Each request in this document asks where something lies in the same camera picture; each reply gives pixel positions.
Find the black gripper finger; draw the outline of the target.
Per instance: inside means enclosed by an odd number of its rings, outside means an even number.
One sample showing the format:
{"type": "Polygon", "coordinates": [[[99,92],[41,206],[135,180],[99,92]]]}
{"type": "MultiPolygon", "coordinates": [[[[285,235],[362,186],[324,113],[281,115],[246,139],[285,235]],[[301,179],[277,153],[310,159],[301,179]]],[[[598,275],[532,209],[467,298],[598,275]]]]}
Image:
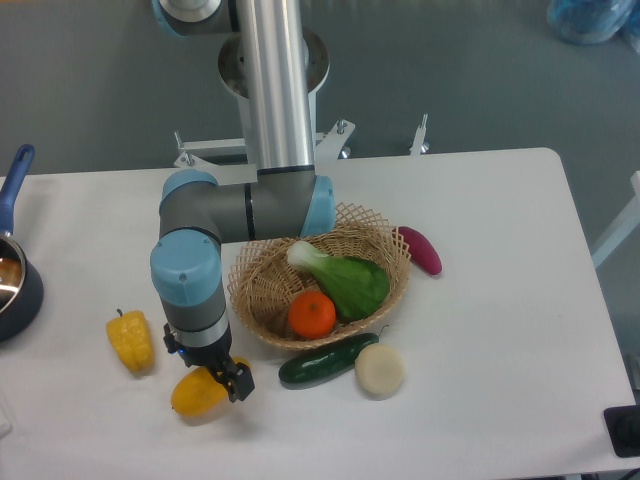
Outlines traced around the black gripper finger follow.
{"type": "Polygon", "coordinates": [[[213,377],[226,390],[232,403],[244,401],[255,389],[251,368],[244,359],[225,361],[222,370],[214,371],[213,377]]]}

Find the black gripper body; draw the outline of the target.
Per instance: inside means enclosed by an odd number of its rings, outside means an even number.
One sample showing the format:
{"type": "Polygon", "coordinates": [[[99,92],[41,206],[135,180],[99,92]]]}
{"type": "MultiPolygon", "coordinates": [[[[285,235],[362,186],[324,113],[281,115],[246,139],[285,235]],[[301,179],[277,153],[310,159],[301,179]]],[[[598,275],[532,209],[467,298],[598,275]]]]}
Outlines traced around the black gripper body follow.
{"type": "Polygon", "coordinates": [[[229,380],[233,363],[230,356],[232,344],[231,330],[228,325],[221,334],[215,333],[215,339],[210,340],[195,332],[199,345],[194,346],[187,337],[189,332],[173,329],[169,323],[164,325],[164,343],[170,354],[177,353],[187,367],[202,366],[210,371],[216,380],[229,380]]]}

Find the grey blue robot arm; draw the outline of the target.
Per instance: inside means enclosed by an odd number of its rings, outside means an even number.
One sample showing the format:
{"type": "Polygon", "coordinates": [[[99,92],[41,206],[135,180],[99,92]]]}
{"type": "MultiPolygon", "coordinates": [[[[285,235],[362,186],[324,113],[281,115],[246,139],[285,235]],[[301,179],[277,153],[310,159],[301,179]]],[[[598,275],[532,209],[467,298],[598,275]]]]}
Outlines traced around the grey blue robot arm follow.
{"type": "Polygon", "coordinates": [[[189,366],[201,366],[231,401],[254,388],[248,365],[230,354],[231,330],[222,279],[224,244],[322,234],[335,224],[329,178],[315,171],[307,70],[295,1],[236,5],[248,88],[244,140],[254,181],[222,185],[206,172],[182,169],[165,182],[160,231],[151,251],[153,285],[167,319],[164,342],[189,366]]]}

